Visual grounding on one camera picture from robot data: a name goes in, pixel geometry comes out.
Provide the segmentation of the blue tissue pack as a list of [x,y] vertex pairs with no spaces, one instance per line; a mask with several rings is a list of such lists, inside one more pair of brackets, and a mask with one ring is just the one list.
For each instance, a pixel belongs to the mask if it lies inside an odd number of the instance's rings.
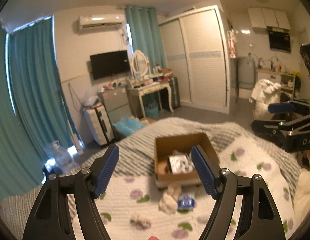
[[193,192],[182,193],[178,198],[178,210],[189,211],[195,208],[195,195]]

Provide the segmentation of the small white mesh shoe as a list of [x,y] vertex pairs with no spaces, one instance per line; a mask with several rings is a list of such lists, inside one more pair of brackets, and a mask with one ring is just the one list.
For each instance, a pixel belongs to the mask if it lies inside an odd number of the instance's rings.
[[132,215],[130,218],[130,224],[137,230],[148,230],[152,226],[151,221],[141,215]]

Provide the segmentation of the cream knotted towel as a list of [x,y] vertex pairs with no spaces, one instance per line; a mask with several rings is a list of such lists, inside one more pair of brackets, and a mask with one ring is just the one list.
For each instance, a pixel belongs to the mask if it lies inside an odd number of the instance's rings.
[[176,183],[168,185],[167,189],[163,192],[162,198],[159,202],[159,210],[172,215],[178,210],[178,199],[181,194],[181,186]]

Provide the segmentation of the grey washing machine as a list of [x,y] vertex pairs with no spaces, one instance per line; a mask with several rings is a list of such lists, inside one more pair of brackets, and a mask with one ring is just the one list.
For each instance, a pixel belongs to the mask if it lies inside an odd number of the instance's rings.
[[242,89],[253,89],[256,82],[256,66],[252,57],[237,59],[238,84]]

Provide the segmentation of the clear water jug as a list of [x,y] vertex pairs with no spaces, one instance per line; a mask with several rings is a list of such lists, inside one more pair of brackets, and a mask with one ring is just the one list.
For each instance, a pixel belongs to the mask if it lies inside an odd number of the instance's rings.
[[49,157],[55,160],[55,166],[57,166],[63,173],[67,173],[69,170],[77,166],[73,156],[66,148],[60,145],[58,140],[45,146],[44,151]]

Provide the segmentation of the black range hood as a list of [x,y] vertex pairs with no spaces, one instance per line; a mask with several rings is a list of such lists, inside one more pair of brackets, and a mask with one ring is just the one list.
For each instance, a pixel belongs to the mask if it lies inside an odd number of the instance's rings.
[[282,29],[268,28],[269,46],[271,50],[291,53],[290,35]]

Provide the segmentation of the white floral quilt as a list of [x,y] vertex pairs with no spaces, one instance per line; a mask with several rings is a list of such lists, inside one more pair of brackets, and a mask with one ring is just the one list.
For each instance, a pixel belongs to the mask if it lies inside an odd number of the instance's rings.
[[[218,154],[220,166],[234,174],[252,177],[260,174],[265,180],[280,213],[286,238],[296,230],[293,201],[287,181],[275,158],[268,150],[247,137],[237,138]],[[202,186],[183,187],[182,193],[193,192],[195,208],[168,215],[159,210],[162,192],[153,177],[113,177],[107,191],[95,204],[111,239],[199,239],[215,201]],[[130,224],[132,215],[148,218],[152,226],[137,230]]]

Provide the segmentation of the white upper cabinets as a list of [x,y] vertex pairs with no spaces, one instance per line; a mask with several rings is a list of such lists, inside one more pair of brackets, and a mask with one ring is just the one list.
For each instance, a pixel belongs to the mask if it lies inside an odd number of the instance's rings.
[[264,30],[269,28],[280,28],[290,30],[287,13],[282,10],[269,8],[248,8],[251,25],[254,29]]

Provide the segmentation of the brown cardboard box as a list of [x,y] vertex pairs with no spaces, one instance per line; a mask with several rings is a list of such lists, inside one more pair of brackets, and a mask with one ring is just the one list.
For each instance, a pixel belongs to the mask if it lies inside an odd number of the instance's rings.
[[206,133],[159,137],[154,143],[154,174],[159,189],[171,183],[181,186],[201,184],[191,160],[191,150],[201,146],[205,154],[219,163],[217,154]]

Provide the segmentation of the white sliding wardrobe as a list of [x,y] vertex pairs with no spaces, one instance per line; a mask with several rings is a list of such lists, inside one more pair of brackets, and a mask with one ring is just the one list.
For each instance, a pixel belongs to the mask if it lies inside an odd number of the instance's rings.
[[230,110],[227,19],[217,5],[168,18],[159,25],[166,65],[178,79],[180,103]]

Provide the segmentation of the white suitcase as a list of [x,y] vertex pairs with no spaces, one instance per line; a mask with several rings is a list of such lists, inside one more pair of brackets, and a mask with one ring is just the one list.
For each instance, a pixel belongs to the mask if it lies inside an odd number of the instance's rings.
[[115,139],[111,122],[103,104],[99,103],[87,108],[84,117],[94,140],[100,146],[109,145]]

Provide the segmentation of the teal bucket under desk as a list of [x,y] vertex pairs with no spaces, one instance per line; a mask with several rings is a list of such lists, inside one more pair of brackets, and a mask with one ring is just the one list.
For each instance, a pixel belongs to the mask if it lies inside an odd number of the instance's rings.
[[145,106],[145,115],[147,118],[158,120],[159,108],[156,102],[149,103]]

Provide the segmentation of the light blue plastic bag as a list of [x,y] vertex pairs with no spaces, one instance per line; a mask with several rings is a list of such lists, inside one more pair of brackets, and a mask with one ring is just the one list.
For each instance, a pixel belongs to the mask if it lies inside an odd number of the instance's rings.
[[144,128],[144,124],[138,118],[129,116],[125,116],[119,122],[112,124],[112,126],[126,137]]

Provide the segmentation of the grey small fridge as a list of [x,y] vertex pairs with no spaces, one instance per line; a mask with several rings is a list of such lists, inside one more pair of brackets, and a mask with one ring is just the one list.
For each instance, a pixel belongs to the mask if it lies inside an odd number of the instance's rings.
[[98,96],[104,105],[112,124],[131,115],[131,108],[125,88],[116,88],[99,92]]

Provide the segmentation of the black wall television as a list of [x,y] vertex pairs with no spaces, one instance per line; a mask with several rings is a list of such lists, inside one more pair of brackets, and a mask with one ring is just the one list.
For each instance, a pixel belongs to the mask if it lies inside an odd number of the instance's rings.
[[131,71],[126,50],[91,55],[90,65],[94,80]]

